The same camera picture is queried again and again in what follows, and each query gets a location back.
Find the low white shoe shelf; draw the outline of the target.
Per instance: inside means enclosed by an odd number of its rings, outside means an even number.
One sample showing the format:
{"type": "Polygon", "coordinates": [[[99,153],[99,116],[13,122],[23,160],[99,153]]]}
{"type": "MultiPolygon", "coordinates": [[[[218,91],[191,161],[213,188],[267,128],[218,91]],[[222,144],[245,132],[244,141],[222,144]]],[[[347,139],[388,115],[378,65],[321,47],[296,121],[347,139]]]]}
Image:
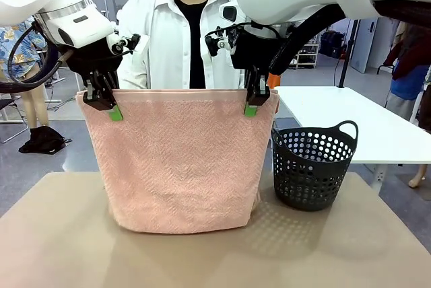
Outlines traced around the low white shoe shelf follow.
{"type": "Polygon", "coordinates": [[[291,60],[290,69],[314,69],[317,65],[319,44],[306,44],[291,60]]]}

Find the person in white shirt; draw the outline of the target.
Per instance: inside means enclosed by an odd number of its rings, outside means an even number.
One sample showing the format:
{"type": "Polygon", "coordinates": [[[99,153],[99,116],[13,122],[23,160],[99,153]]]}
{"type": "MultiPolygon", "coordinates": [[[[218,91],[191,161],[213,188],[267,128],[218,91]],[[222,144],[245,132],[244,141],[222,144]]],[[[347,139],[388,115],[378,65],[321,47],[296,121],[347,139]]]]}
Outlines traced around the person in white shirt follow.
{"type": "Polygon", "coordinates": [[[237,89],[244,71],[221,50],[210,64],[202,59],[203,37],[225,26],[221,5],[233,0],[128,0],[119,13],[119,33],[149,36],[142,59],[122,57],[117,70],[121,89],[237,89]]]}

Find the beige mannequin with cap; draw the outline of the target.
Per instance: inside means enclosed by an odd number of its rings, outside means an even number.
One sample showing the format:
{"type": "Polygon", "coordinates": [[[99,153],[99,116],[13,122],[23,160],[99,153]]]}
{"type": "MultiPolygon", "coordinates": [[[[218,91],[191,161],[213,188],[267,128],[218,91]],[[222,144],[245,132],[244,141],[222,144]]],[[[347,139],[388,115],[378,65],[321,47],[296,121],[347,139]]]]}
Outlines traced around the beige mannequin with cap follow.
{"type": "MultiPolygon", "coordinates": [[[[33,68],[22,77],[21,81],[25,79],[29,79],[35,74],[37,74],[40,70],[40,61],[36,63],[33,68]]],[[[0,81],[7,81],[9,79],[4,76],[2,70],[0,68],[0,81]]],[[[44,87],[38,86],[30,91],[22,92],[21,94],[22,102],[24,105],[24,110],[26,112],[26,118],[28,126],[31,129],[37,128],[40,126],[48,125],[48,111],[46,107],[46,103],[44,101],[44,87]]]]}

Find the dark grey perforated laundry basket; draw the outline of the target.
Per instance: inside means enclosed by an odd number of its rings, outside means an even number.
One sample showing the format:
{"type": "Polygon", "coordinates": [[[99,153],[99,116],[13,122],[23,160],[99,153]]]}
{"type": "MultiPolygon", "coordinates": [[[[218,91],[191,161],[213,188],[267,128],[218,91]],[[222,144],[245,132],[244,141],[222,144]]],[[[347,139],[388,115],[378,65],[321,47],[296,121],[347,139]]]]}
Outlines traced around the dark grey perforated laundry basket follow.
{"type": "Polygon", "coordinates": [[[345,120],[334,127],[271,130],[273,187],[276,197],[301,211],[330,207],[356,152],[358,138],[341,130],[358,125],[345,120]]]}

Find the clothes rack with garments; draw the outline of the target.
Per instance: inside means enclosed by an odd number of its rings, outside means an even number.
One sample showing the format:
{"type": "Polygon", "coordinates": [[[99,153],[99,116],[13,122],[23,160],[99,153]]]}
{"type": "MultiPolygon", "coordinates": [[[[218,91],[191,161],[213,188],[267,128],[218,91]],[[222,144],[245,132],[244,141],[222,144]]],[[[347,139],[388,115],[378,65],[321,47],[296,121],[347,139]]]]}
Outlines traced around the clothes rack with garments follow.
{"type": "Polygon", "coordinates": [[[410,120],[431,66],[431,28],[406,25],[402,40],[390,51],[385,63],[395,63],[385,108],[410,120]]]}

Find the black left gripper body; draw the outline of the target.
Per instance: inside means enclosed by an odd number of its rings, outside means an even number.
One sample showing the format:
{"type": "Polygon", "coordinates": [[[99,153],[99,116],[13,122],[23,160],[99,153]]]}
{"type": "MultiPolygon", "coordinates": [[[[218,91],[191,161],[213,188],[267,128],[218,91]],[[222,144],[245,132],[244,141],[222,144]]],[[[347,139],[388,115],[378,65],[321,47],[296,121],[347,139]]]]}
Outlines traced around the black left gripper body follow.
{"type": "Polygon", "coordinates": [[[107,38],[97,40],[81,48],[66,46],[65,50],[71,50],[72,55],[66,60],[67,66],[74,73],[82,76],[89,75],[92,71],[114,71],[121,62],[120,50],[116,46],[109,45],[107,38]]]}

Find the black folding chair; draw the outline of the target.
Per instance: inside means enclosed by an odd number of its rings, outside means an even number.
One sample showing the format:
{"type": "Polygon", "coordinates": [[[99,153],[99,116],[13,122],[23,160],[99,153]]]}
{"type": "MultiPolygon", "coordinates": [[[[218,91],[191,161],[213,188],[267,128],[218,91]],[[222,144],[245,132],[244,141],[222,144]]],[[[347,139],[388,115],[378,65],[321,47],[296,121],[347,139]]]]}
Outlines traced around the black folding chair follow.
{"type": "Polygon", "coordinates": [[[22,129],[18,132],[8,136],[2,137],[0,136],[0,144],[6,144],[16,137],[22,135],[26,131],[29,130],[28,123],[26,122],[26,118],[21,110],[18,108],[15,100],[12,98],[0,98],[0,126],[3,125],[21,125],[22,129]],[[17,112],[18,118],[12,119],[7,114],[10,110],[15,110],[17,112]]]}

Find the beige mannequin leg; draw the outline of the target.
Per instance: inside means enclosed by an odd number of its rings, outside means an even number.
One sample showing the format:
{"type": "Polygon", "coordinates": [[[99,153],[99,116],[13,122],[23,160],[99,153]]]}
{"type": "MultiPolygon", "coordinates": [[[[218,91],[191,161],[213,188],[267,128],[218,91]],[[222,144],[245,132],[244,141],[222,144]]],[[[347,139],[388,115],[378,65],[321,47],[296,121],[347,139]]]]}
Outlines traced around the beige mannequin leg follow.
{"type": "Polygon", "coordinates": [[[426,164],[420,165],[417,174],[409,181],[408,186],[410,188],[417,188],[422,180],[425,179],[427,169],[428,166],[426,164]]]}

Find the black clothes pile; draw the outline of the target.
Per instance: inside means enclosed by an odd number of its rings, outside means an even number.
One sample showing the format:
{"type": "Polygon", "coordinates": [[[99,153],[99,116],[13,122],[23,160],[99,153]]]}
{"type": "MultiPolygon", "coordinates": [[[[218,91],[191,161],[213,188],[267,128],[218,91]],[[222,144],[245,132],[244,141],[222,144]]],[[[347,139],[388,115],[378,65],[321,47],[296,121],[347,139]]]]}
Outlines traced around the black clothes pile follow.
{"type": "Polygon", "coordinates": [[[18,151],[23,154],[54,155],[65,148],[70,142],[71,139],[64,138],[56,130],[48,126],[41,126],[30,129],[30,139],[18,151]]]}

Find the grey open door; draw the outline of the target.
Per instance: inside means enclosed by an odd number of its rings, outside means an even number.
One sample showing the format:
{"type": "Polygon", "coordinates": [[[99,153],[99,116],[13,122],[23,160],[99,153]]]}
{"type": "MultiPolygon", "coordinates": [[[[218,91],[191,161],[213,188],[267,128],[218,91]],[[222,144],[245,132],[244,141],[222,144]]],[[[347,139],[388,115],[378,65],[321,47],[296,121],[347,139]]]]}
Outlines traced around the grey open door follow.
{"type": "Polygon", "coordinates": [[[360,20],[350,67],[365,74],[368,68],[380,67],[384,60],[383,20],[381,18],[360,20]]]}

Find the large white table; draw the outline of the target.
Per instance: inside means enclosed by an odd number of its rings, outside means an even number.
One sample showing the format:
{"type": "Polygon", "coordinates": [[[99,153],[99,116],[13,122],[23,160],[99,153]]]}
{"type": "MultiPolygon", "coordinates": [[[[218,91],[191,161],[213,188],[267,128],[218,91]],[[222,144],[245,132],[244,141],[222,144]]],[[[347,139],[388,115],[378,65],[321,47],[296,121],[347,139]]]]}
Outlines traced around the large white table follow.
{"type": "Polygon", "coordinates": [[[302,127],[358,125],[353,164],[374,164],[371,187],[379,191],[389,165],[431,164],[431,135],[354,90],[335,86],[276,87],[281,106],[302,127]]]}

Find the black bags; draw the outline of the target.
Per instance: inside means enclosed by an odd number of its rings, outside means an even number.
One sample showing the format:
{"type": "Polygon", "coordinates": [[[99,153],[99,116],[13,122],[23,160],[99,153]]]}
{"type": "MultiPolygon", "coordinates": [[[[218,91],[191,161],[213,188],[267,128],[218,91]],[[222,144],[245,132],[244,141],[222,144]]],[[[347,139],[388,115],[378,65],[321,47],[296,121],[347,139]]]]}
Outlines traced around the black bags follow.
{"type": "Polygon", "coordinates": [[[321,35],[319,53],[339,59],[344,48],[345,33],[329,30],[321,35]]]}

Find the pink terry towel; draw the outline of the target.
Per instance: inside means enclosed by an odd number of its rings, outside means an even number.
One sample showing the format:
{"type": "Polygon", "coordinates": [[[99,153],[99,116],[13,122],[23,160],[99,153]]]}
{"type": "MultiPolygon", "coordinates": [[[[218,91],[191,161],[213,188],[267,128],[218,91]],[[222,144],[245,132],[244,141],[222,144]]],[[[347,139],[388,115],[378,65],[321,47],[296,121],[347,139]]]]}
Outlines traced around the pink terry towel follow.
{"type": "Polygon", "coordinates": [[[113,120],[76,100],[114,220],[125,229],[190,234],[245,226],[279,96],[254,116],[243,89],[117,89],[113,120]]]}

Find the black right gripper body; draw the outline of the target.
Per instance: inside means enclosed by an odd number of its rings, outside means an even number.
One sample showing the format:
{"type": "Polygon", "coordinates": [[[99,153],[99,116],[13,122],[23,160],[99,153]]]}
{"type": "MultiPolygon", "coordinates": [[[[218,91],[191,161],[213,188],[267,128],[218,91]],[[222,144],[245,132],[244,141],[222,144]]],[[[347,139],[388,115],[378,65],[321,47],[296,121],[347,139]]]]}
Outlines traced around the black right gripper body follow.
{"type": "Polygon", "coordinates": [[[237,30],[232,40],[230,56],[235,69],[257,69],[266,75],[269,73],[269,66],[280,48],[279,38],[264,38],[246,30],[237,30]]]}

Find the blue floral shirt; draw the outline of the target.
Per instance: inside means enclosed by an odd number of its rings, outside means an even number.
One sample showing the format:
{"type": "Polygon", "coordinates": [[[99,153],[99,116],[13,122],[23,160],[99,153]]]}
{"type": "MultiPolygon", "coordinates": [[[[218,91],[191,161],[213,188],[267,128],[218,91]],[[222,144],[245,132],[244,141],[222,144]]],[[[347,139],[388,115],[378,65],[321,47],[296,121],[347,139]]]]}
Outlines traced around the blue floral shirt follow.
{"type": "MultiPolygon", "coordinates": [[[[32,26],[33,17],[13,26],[0,26],[0,68],[7,79],[11,79],[7,70],[9,56],[18,39],[32,26]]],[[[40,61],[38,49],[46,46],[46,40],[32,30],[18,45],[14,52],[11,72],[16,79],[24,77],[40,61]]]]}

